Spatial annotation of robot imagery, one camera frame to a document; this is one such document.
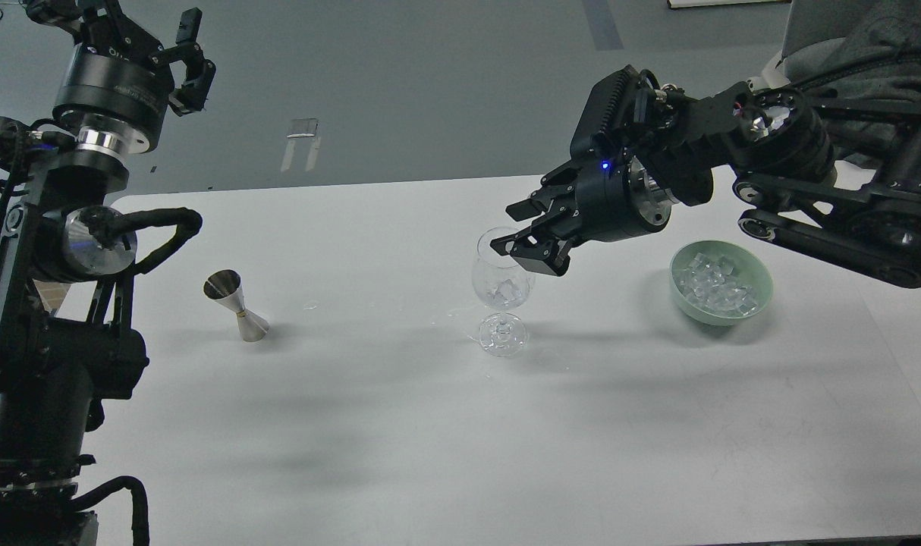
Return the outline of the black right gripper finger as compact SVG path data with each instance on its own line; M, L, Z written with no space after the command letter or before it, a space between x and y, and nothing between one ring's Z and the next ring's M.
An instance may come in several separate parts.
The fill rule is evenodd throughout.
M526 271L561 277L571 265L575 220L568 215L543 215L529 227L489 242L500 256L509 256Z
M552 221L572 221L581 224L582 215L576 198L577 180L582 167L564 163L542 176L540 189L529 197L505 208L513 221L533 220L540 217Z

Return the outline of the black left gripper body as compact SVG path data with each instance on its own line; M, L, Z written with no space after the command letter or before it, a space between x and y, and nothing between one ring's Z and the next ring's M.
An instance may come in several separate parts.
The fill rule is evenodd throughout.
M151 152L159 144L173 90L169 69L160 75L130 60L107 58L76 45L52 118L73 131L97 115L123 122L136 132L134 153Z

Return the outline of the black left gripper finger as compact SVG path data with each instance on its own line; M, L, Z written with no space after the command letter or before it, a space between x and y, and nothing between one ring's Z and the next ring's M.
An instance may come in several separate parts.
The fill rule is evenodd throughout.
M68 32L89 53L146 64L162 51L159 39L125 15L118 1L27 1L24 10L33 22Z
M184 80L168 96L168 103L176 115L200 113L215 77L214 62L206 58L197 41L203 10L187 9L181 14L175 45L156 53L156 65L165 67L180 62L184 65Z

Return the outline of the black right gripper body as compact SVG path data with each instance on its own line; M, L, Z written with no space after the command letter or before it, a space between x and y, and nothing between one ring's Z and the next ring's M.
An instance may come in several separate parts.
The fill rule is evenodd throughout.
M560 239L574 245L616 242L662 231L672 198L641 165L625 155L616 162L588 160L560 165L560 184L571 187L560 217Z

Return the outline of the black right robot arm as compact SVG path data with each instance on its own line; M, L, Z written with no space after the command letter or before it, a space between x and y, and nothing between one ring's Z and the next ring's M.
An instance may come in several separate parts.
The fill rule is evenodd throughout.
M567 273L575 246L658 233L674 204L734 171L752 238L860 275L921 287L921 100L810 96L735 83L692 98L624 67L593 86L569 159L506 208L522 231L489 248L524 270Z

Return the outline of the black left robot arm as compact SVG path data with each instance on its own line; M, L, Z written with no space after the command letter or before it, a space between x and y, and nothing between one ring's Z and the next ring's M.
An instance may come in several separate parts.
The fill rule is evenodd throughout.
M0 545L93 545L94 506L132 502L149 544L143 483L124 475L79 494L83 436L103 402L127 400L149 360L132 328L134 279L200 232L186 208L120 213L125 162L154 151L167 111L202 111L215 65L198 44L203 12L181 15L173 46L117 1L28 1L27 16L72 35L50 118L0 117Z

